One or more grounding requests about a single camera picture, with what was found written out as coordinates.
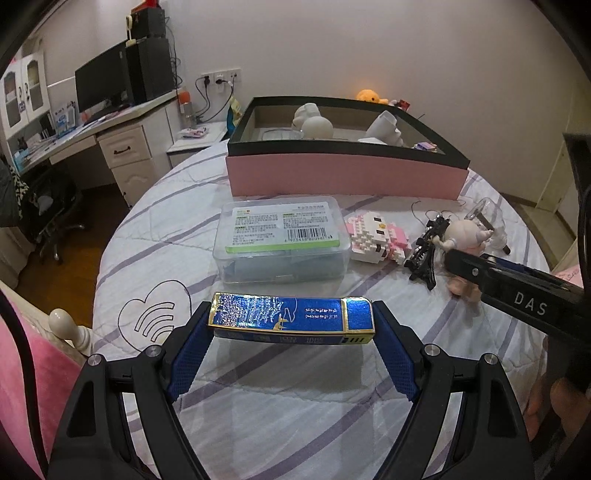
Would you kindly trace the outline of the person's right hand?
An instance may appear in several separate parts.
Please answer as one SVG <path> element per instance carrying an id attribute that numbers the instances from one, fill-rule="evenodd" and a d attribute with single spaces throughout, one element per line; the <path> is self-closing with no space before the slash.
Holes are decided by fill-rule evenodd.
<path id="1" fill-rule="evenodd" d="M 543 392 L 544 388 L 548 386 L 549 383 L 546 380 L 546 376 L 543 375 L 536 381 L 530 391 L 528 403 L 523 414 L 530 440 L 535 438 L 540 428 L 541 409 L 545 399 Z M 561 448 L 566 449 L 573 443 L 590 414 L 590 399 L 575 389 L 565 378 L 557 380 L 552 385 L 549 399 L 553 411 L 561 420 L 561 425 L 565 433 L 565 440 Z"/>

